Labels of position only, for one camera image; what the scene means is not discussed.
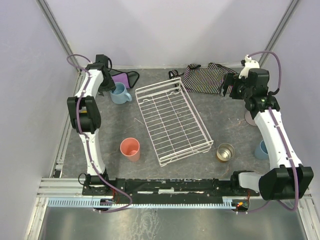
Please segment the light blue textured mug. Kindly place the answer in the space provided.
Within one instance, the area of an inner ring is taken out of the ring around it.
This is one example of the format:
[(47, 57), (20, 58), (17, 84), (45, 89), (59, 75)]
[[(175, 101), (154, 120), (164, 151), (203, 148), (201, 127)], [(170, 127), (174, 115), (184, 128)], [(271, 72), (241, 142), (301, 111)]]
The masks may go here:
[(128, 93), (127, 88), (121, 82), (115, 83), (115, 89), (109, 91), (113, 103), (121, 105), (126, 102), (131, 102), (132, 96)]

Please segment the lilac textured mug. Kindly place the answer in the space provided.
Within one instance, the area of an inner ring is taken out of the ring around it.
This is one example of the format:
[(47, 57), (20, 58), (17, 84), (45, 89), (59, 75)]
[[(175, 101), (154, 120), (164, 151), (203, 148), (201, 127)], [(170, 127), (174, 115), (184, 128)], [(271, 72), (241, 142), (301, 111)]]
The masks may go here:
[(255, 123), (255, 121), (253, 120), (253, 118), (252, 118), (252, 116), (251, 116), (251, 113), (250, 113), (249, 111), (246, 111), (246, 112), (245, 112), (244, 118), (245, 118), (245, 121), (246, 121), (249, 125), (254, 126), (254, 127), (257, 126), (256, 123)]

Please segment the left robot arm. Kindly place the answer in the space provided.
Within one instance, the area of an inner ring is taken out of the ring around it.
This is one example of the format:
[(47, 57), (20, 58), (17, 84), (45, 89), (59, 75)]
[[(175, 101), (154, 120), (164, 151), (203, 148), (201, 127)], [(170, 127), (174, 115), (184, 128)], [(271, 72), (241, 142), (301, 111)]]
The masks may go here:
[(104, 54), (97, 54), (94, 62), (89, 61), (85, 68), (79, 68), (85, 73), (85, 78), (75, 96), (67, 99), (71, 126), (79, 134), (85, 152), (85, 189), (111, 187), (100, 150), (99, 129), (102, 119), (96, 103), (98, 93), (113, 91), (116, 88), (110, 74), (111, 68), (110, 58)]

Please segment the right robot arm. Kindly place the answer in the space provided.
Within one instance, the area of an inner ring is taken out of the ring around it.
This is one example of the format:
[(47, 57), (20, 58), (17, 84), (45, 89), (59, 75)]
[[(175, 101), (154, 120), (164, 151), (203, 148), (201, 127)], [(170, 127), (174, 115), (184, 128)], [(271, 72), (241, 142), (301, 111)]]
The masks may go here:
[(264, 175), (235, 171), (232, 177), (241, 188), (260, 193), (266, 201), (301, 199), (314, 172), (302, 164), (291, 146), (279, 103), (268, 88), (269, 80), (269, 71), (262, 68), (251, 68), (246, 75), (227, 73), (223, 79), (223, 93), (231, 88), (230, 98), (245, 102), (262, 135), (270, 165), (270, 171)]

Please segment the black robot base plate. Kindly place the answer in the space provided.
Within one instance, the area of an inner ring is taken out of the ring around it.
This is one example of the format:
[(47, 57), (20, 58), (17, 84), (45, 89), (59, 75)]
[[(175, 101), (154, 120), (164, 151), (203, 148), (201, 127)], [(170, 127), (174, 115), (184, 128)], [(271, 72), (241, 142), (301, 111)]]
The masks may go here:
[(92, 187), (82, 195), (111, 198), (116, 204), (156, 203), (222, 203), (223, 197), (258, 197), (257, 191), (236, 186), (231, 180), (207, 179), (134, 179), (116, 178), (109, 183), (110, 188)]

